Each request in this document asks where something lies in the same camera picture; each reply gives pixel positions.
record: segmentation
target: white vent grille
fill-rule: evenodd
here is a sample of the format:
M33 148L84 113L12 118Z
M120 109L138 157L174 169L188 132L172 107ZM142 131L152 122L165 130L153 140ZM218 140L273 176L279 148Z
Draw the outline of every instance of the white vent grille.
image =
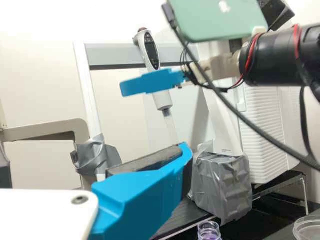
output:
M276 87L244 87L247 111L243 114L261 129L284 142L281 105ZM243 151L250 162L251 181L265 184L288 170L287 155L257 135L241 120Z

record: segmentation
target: white bracket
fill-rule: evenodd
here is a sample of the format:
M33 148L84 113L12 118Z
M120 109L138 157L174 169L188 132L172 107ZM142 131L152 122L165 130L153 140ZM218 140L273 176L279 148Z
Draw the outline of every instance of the white bracket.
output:
M6 121L6 117L5 117L5 111L4 111L4 108L2 106L2 103L1 103L1 99L0 99L0 131L2 129L5 129L7 128L7 121Z

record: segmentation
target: small vial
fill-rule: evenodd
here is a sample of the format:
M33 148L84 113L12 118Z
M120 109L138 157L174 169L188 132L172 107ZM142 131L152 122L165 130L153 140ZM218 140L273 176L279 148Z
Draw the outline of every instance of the small vial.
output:
M222 240L219 224L205 221L198 225L198 240Z

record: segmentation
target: purple liquid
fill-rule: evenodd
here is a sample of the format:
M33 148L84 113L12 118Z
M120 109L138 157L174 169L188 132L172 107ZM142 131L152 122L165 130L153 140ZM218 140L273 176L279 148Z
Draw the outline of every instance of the purple liquid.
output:
M201 240L220 240L221 238L215 232L205 232L201 234Z

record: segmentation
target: petri dish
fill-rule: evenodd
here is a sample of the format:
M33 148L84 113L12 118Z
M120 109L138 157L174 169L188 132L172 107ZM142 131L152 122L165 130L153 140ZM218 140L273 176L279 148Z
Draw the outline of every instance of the petri dish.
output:
M320 215L299 218L293 227L297 240L320 240Z

